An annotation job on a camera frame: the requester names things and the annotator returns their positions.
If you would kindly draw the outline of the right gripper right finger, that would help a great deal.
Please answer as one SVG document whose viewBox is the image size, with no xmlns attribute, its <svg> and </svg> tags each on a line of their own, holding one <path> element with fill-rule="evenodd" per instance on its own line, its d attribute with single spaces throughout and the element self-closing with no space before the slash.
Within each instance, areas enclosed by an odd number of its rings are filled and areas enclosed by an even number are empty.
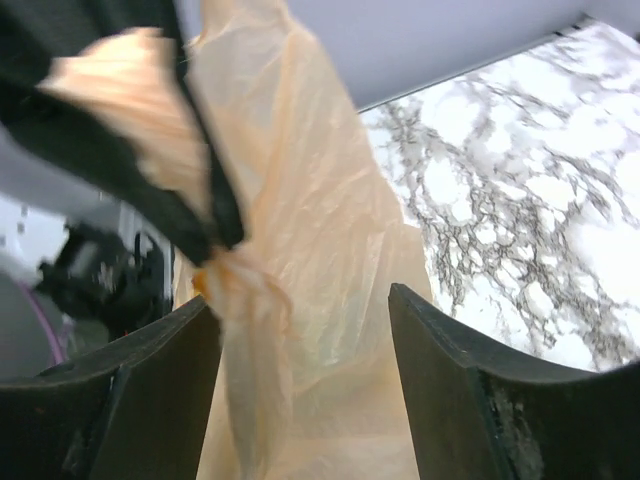
<svg viewBox="0 0 640 480">
<path fill-rule="evenodd" d="M 506 346 L 409 287 L 389 314 L 423 480 L 636 480 L 637 363 L 594 373 Z"/>
</svg>

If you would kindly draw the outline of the orange banana-print plastic bag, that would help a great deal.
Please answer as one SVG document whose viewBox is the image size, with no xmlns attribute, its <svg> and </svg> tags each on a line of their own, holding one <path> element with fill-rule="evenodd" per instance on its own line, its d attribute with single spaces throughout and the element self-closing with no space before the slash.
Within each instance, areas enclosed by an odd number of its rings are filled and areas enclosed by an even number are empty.
<svg viewBox="0 0 640 480">
<path fill-rule="evenodd" d="M 223 325 L 202 479 L 414 479 L 387 297 L 430 294 L 365 128 L 282 1 L 207 1 L 188 80 L 250 238 L 185 267 Z"/>
</svg>

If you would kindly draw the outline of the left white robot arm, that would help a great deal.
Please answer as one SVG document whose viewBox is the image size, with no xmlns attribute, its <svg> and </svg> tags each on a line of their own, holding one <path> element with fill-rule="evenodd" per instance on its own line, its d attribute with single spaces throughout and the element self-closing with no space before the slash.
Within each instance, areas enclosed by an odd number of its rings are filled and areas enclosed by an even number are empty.
<svg viewBox="0 0 640 480">
<path fill-rule="evenodd" d="M 211 130 L 207 145 L 205 203 L 199 220 L 175 193 L 152 186 L 137 170 L 133 148 L 74 107 L 37 90 L 58 57 L 78 54 L 97 40 L 129 27 L 156 27 L 170 42 L 173 78 L 191 113 L 204 109 L 187 82 L 189 61 L 173 1 L 5 1 L 1 5 L 1 190 L 19 201 L 57 213 L 69 223 L 61 251 L 7 273 L 33 281 L 62 312 L 103 321 L 112 337 L 137 329 L 168 308 L 167 258 L 147 260 L 115 232 L 90 226 L 83 206 L 105 192 L 135 208 L 190 260 L 201 263 L 210 247 L 231 249 L 245 237 L 233 188 Z"/>
</svg>

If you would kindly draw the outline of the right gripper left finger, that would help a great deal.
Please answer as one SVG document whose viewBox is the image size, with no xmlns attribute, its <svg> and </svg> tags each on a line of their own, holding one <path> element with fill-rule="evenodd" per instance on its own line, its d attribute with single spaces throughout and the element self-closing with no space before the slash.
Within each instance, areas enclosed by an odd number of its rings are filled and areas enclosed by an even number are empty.
<svg viewBox="0 0 640 480">
<path fill-rule="evenodd" d="M 101 349 L 2 382 L 2 478 L 194 479 L 219 336 L 196 297 Z"/>
</svg>

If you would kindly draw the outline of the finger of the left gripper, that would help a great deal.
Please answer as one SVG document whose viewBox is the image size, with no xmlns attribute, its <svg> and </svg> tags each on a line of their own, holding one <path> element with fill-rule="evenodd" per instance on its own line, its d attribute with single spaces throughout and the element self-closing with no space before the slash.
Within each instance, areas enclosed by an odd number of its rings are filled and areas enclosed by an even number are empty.
<svg viewBox="0 0 640 480">
<path fill-rule="evenodd" d="M 132 205 L 200 265 L 215 243 L 214 221 L 198 219 L 177 194 L 144 179 L 121 135 L 36 88 L 55 58 L 127 27 L 157 27 L 183 41 L 172 1 L 2 2 L 1 123 L 27 151 Z"/>
<path fill-rule="evenodd" d="M 204 140 L 205 205 L 209 210 L 207 223 L 212 234 L 212 241 L 216 246 L 232 250 L 245 238 L 239 205 L 221 164 L 218 145 L 204 122 L 199 104 L 194 97 L 195 91 L 187 79 L 189 60 L 175 2 L 159 0 L 157 4 L 160 27 L 170 39 L 176 42 L 176 59 L 174 60 L 176 80 L 182 93 L 186 96 L 191 111 L 195 114 L 196 131 L 202 135 Z"/>
</svg>

